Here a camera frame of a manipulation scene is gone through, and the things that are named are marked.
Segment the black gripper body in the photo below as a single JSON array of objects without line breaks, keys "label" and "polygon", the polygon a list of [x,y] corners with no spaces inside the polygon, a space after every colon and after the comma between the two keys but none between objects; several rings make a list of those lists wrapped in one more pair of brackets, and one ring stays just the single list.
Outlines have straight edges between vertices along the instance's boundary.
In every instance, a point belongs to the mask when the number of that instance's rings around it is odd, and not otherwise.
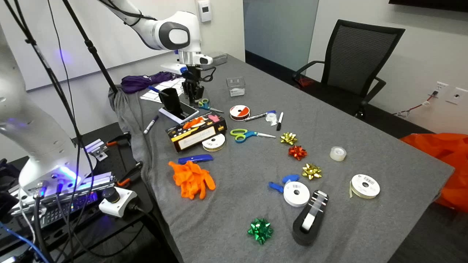
[{"label": "black gripper body", "polygon": [[192,98],[197,98],[197,89],[202,88],[201,70],[198,67],[192,67],[192,66],[186,66],[186,67],[189,69],[189,72],[183,75],[183,78],[185,78],[183,88],[191,89]]}]

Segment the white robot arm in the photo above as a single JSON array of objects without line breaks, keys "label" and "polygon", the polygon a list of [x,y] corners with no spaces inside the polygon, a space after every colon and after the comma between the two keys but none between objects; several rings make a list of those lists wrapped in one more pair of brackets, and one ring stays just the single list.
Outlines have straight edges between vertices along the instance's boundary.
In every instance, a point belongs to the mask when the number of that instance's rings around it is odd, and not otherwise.
[{"label": "white robot arm", "polygon": [[[186,67],[211,65],[201,48],[201,27],[191,12],[176,12],[167,19],[145,16],[131,0],[100,0],[153,50],[175,50]],[[20,187],[36,195],[61,180],[81,183],[88,171],[77,171],[77,151],[69,135],[28,95],[12,75],[0,79],[0,133],[30,157],[20,173]]]}]

